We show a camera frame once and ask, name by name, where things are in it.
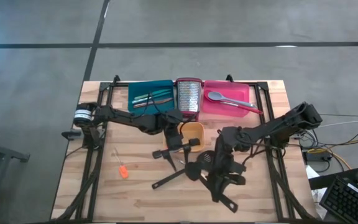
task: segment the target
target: black keyboard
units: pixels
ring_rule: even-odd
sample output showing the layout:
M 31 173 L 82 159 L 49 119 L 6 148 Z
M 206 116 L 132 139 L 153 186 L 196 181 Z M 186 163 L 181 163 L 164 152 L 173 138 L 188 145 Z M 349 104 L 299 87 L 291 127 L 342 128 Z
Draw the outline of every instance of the black keyboard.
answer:
M 320 205 L 346 223 L 358 223 L 358 185 L 336 177 Z

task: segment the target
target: cheese grater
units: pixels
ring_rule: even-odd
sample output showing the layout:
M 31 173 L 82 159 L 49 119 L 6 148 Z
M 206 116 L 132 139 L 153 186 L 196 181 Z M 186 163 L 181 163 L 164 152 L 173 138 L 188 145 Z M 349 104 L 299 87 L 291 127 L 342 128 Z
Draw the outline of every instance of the cheese grater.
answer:
M 179 78 L 176 80 L 178 109 L 184 118 L 190 118 L 200 110 L 202 83 L 203 81 L 199 78 Z

